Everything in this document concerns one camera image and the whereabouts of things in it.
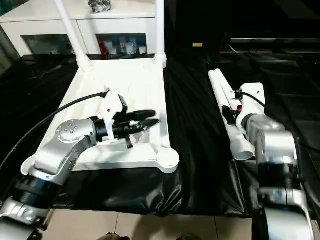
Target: white table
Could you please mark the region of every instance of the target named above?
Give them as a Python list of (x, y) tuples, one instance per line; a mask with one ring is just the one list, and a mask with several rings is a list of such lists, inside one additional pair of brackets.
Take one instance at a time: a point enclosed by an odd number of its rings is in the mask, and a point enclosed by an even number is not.
[[(101, 54), (96, 34), (145, 34), (147, 53), (155, 53), (155, 0), (113, 0), (102, 13), (92, 13), (86, 0), (64, 3), (87, 54)], [(53, 0), (30, 0), (0, 17), (0, 24), (21, 56), (32, 54), (22, 36), (67, 34)]]

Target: black plastic sheet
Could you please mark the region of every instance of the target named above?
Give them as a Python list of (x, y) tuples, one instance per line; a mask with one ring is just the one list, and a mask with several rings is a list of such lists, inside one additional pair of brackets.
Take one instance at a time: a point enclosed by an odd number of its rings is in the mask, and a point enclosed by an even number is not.
[[(301, 170), (310, 208), (320, 207), (319, 56), (222, 55), (168, 57), (164, 70), (171, 146), (180, 155), (171, 174), (157, 168), (73, 172), (55, 208), (135, 214), (250, 217), (257, 207), (254, 160), (232, 160), (208, 71), (220, 68), (233, 89), (261, 82), (267, 115), (277, 115), (300, 137)], [(2, 158), (28, 129), (57, 108), (78, 67), (73, 57), (25, 56), (0, 80)], [(31, 136), (0, 169), (0, 193), (10, 194), (21, 163), (48, 126)]]

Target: floor tile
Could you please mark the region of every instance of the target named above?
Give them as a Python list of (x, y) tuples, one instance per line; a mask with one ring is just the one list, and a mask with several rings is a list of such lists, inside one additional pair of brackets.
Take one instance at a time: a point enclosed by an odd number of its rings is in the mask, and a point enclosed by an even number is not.
[(97, 240), (114, 233), (117, 212), (55, 210), (43, 240)]
[(186, 233), (201, 240), (218, 239), (215, 219), (211, 216), (172, 215), (160, 218), (119, 213), (115, 232), (131, 240), (176, 240)]
[(219, 240), (251, 240), (251, 219), (216, 217)]
[(315, 240), (320, 240), (320, 231), (317, 221), (312, 221), (312, 228)]

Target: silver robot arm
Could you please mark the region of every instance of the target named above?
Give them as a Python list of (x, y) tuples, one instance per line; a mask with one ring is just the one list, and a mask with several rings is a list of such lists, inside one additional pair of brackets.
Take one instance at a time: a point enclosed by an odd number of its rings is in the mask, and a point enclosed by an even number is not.
[(159, 123), (154, 110), (127, 113), (128, 107), (120, 95), (113, 95), (111, 115), (99, 119), (69, 120), (62, 123), (54, 137), (33, 155), (28, 174), (15, 186), (0, 210), (0, 240), (40, 240), (38, 229), (46, 229), (45, 220), (59, 190), (71, 174), (80, 155), (106, 137), (125, 139)]
[(54, 137), (33, 157), (34, 164), (0, 210), (0, 240), (41, 239), (41, 228), (53, 200), (65, 183), (79, 156), (97, 145), (93, 120), (62, 123)]
[(299, 179), (294, 136), (266, 115), (247, 120), (258, 166), (260, 221), (270, 240), (314, 240), (306, 193)]
[(314, 240), (298, 143), (284, 125), (265, 115), (264, 86), (246, 83), (234, 91), (219, 69), (209, 71), (209, 78), (234, 159), (255, 155), (257, 161), (260, 208), (252, 220), (252, 239)]

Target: white pipe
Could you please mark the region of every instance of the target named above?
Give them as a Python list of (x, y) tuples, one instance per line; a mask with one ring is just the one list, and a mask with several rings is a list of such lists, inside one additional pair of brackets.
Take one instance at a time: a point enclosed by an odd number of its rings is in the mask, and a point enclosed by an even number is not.
[(155, 20), (156, 20), (156, 49), (155, 60), (162, 62), (163, 68), (167, 66), (167, 56), (165, 52), (165, 1), (155, 0)]
[(63, 0), (54, 0), (56, 8), (60, 14), (63, 25), (66, 29), (70, 43), (76, 55), (76, 61), (84, 72), (90, 72), (92, 70), (92, 64), (88, 56), (85, 54), (79, 39), (77, 38), (74, 27), (72, 26), (68, 11), (63, 3)]
[(222, 115), (222, 106), (230, 107), (230, 105), (218, 80), (219, 76), (215, 71), (211, 70), (209, 71), (209, 78), (223, 118), (224, 126), (230, 139), (230, 150), (232, 156), (238, 161), (244, 161), (252, 158), (255, 154), (254, 147), (245, 139), (240, 130), (235, 125), (229, 125), (226, 118)]
[(231, 88), (227, 79), (225, 78), (223, 73), (220, 71), (220, 69), (217, 68), (216, 70), (214, 70), (214, 72), (215, 72), (217, 80), (219, 80), (219, 82), (220, 82), (220, 85), (223, 89), (224, 95), (226, 96), (231, 109), (237, 110), (237, 107), (242, 104), (239, 100), (234, 99), (236, 97), (235, 93), (233, 92), (234, 90)]

